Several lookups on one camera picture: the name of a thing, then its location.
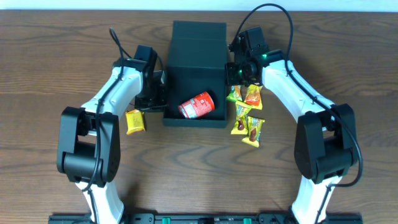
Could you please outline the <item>small yellow snack packet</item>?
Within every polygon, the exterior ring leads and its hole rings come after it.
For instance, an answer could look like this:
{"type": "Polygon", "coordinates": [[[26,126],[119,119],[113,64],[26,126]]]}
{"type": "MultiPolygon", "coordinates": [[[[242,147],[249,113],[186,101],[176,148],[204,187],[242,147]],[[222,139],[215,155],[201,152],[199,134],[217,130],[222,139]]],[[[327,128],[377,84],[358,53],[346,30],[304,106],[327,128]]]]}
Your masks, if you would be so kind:
{"type": "Polygon", "coordinates": [[[132,110],[125,113],[127,121],[127,135],[139,131],[145,131],[144,112],[132,110]]]}

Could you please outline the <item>red chips can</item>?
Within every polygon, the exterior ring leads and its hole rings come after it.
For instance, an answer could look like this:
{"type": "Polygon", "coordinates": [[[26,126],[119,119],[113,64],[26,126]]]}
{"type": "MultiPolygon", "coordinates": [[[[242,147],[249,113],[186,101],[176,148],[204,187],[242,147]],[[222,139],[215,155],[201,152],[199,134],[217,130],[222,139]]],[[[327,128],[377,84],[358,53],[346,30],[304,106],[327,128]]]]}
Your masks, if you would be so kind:
{"type": "Polygon", "coordinates": [[[207,91],[191,98],[178,106],[179,112],[186,119],[195,119],[204,116],[215,109],[213,99],[207,91]]]}

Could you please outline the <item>dark green box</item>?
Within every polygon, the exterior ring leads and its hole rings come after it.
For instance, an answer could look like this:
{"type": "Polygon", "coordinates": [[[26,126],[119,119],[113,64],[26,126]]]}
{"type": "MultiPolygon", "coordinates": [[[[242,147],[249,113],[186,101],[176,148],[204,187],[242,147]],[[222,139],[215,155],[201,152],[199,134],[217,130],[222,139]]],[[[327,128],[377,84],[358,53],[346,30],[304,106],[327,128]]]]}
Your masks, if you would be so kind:
{"type": "Polygon", "coordinates": [[[221,22],[174,21],[167,57],[166,126],[225,128],[227,63],[226,24],[221,22]],[[187,119],[178,106],[208,92],[215,110],[195,119],[187,119]]]}

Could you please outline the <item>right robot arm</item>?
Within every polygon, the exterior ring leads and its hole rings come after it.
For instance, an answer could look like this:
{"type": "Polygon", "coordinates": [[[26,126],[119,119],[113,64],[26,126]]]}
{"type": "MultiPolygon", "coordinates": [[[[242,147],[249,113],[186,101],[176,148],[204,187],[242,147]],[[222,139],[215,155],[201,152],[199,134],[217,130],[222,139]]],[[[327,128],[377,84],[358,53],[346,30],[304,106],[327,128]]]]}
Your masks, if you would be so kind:
{"type": "Polygon", "coordinates": [[[275,94],[297,122],[294,158],[302,178],[288,214],[270,223],[362,223],[361,215],[326,214],[333,190],[357,163],[354,113],[312,88],[281,50],[269,50],[261,28],[239,33],[229,45],[229,85],[259,84],[275,94]]]}

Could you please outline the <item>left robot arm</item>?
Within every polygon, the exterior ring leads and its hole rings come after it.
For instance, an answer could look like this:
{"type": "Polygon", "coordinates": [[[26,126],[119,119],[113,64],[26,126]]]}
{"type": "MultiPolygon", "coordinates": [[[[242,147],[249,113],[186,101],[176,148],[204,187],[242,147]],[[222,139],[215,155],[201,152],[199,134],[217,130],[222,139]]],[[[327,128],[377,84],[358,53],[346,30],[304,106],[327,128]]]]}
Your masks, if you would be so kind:
{"type": "Polygon", "coordinates": [[[140,112],[166,106],[165,72],[155,70],[157,52],[139,45],[113,63],[109,80],[79,108],[67,106],[61,115],[57,169],[83,192],[91,212],[52,215],[49,223],[129,223],[130,215],[116,190],[121,160],[119,120],[129,106],[140,112]]]}

